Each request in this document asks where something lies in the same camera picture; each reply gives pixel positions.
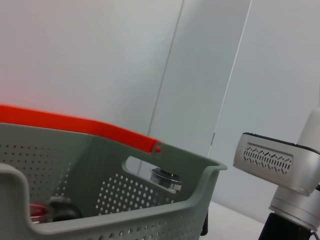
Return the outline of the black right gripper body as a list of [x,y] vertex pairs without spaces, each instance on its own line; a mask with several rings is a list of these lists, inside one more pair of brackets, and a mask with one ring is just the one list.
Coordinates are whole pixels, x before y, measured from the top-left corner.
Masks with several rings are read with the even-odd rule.
[[260,233],[259,240],[319,240],[315,231],[301,226],[278,214],[270,213]]

